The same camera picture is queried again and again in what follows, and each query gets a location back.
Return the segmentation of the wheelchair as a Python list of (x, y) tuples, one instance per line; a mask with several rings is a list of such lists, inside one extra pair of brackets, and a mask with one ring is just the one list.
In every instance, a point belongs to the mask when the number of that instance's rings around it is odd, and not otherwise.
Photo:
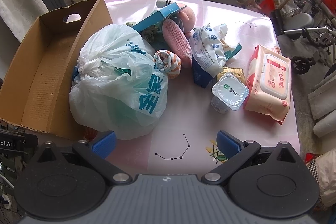
[(317, 62), (323, 63), (329, 70), (326, 77), (335, 72), (335, 13), (323, 0), (294, 0), (299, 9), (308, 3), (310, 12), (300, 12), (289, 18), (281, 17), (280, 9), (270, 13), (276, 35), (286, 35), (292, 40), (300, 37), (317, 48), (312, 57), (294, 56), (291, 58), (292, 71), (303, 75)]

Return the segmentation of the brown cardboard box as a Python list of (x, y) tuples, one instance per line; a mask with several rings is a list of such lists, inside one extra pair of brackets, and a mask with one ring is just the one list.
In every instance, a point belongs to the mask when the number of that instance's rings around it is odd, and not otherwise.
[(69, 93), (80, 50), (112, 23), (104, 0), (85, 0), (36, 19), (16, 51), (1, 87), (1, 120), (33, 132), (79, 140)]

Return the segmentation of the pink wet wipes pack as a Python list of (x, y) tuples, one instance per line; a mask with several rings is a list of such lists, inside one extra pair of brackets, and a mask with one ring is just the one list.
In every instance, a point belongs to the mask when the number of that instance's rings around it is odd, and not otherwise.
[(291, 103), (291, 60), (257, 45), (249, 62), (244, 109), (270, 116), (283, 124)]

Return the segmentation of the blue white wipes pack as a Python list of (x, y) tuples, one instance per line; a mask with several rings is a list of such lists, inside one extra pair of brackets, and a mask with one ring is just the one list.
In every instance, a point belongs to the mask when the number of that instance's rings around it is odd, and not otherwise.
[(226, 62), (242, 50), (240, 43), (230, 44), (224, 41), (227, 32), (225, 23), (216, 27), (207, 24), (194, 28), (189, 38), (193, 58), (211, 77), (218, 75)]

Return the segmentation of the white plastic shopping bag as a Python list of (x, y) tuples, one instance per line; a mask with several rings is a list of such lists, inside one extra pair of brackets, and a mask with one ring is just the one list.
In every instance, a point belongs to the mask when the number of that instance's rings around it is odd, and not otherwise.
[(69, 93), (74, 120), (118, 139), (149, 134), (167, 104), (168, 78), (157, 69), (141, 35), (123, 24), (94, 33), (80, 50)]

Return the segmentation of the pink plush toy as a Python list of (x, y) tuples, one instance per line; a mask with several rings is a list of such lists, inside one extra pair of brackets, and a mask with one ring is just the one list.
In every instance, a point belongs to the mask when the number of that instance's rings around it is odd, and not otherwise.
[(195, 27), (195, 13), (185, 3), (176, 2), (174, 0), (156, 0), (157, 8), (162, 9), (172, 3), (176, 3), (179, 6), (179, 11), (169, 16), (170, 19), (180, 27), (185, 36), (189, 39), (191, 31)]

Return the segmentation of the pink knitted sponge cloth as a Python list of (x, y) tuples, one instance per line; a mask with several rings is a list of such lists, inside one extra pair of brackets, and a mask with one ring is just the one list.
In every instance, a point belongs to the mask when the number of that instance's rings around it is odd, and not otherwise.
[(192, 50), (185, 34), (172, 19), (162, 24), (162, 34), (168, 46), (182, 61), (182, 67), (189, 69), (192, 64)]

